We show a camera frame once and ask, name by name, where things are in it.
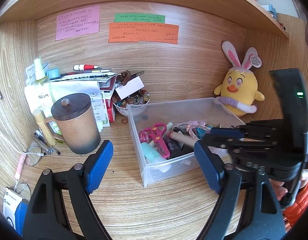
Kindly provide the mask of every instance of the screw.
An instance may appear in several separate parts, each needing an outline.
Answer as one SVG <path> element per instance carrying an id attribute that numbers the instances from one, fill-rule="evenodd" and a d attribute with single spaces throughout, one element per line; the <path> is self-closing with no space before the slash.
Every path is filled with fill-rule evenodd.
<path id="1" fill-rule="evenodd" d="M 231 171 L 231 170 L 233 170 L 233 168 L 234 168 L 234 166 L 232 164 L 230 164 L 230 163 L 225 164 L 225 169 Z"/>
<path id="2" fill-rule="evenodd" d="M 50 169 L 45 169 L 44 171 L 43 171 L 43 174 L 44 175 L 48 175 L 50 173 Z"/>
<path id="3" fill-rule="evenodd" d="M 258 169 L 258 174 L 265 175 L 265 170 L 264 169 Z"/>
<path id="4" fill-rule="evenodd" d="M 77 164 L 74 165 L 74 169 L 77 170 L 77 171 L 81 170 L 82 167 L 83 167 L 83 164 L 81 164 L 81 163 L 77 163 Z"/>

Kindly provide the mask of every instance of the bunny ear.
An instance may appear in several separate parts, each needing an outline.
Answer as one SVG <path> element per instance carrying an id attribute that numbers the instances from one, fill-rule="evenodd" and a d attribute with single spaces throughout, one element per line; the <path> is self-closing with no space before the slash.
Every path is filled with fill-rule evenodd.
<path id="1" fill-rule="evenodd" d="M 245 54 L 245 57 L 244 57 L 244 60 L 242 62 L 242 68 L 245 68 L 245 69 L 250 69 L 252 67 L 252 64 L 250 62 L 250 57 L 252 55 L 258 55 L 258 52 L 256 51 L 256 48 L 254 47 L 250 47 L 246 54 Z"/>
<path id="2" fill-rule="evenodd" d="M 233 67 L 241 67 L 241 63 L 239 62 L 236 50 L 232 43 L 229 41 L 224 41 L 222 43 L 222 49 L 226 57 L 232 63 Z"/>

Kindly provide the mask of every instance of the plush toy eye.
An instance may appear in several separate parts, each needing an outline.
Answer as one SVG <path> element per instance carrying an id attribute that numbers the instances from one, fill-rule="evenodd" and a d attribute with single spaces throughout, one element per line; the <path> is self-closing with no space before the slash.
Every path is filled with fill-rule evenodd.
<path id="1" fill-rule="evenodd" d="M 242 79 L 241 78 L 238 78 L 237 81 L 236 81 L 236 85 L 239 87 L 240 85 L 242 85 Z"/>

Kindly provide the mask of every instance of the orange sticky note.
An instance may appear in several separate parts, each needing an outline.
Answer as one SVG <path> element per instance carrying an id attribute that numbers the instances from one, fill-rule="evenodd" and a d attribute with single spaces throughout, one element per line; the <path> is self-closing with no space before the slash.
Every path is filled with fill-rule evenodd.
<path id="1" fill-rule="evenodd" d="M 178 25 L 151 22 L 109 24 L 109 42 L 155 41 L 177 44 Z"/>

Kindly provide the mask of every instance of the bowl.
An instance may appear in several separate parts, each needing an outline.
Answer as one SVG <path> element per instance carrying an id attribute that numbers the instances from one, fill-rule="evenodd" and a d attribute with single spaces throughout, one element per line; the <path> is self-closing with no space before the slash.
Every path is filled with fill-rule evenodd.
<path id="1" fill-rule="evenodd" d="M 150 99 L 147 101 L 146 104 L 139 105 L 140 107 L 134 109 L 133 110 L 133 116 L 139 116 L 140 114 L 142 114 L 146 110 L 146 107 L 147 107 L 147 104 L 148 104 L 149 101 L 150 101 Z M 120 114 L 128 117 L 127 108 L 117 106 L 116 104 L 114 104 L 114 106 Z"/>

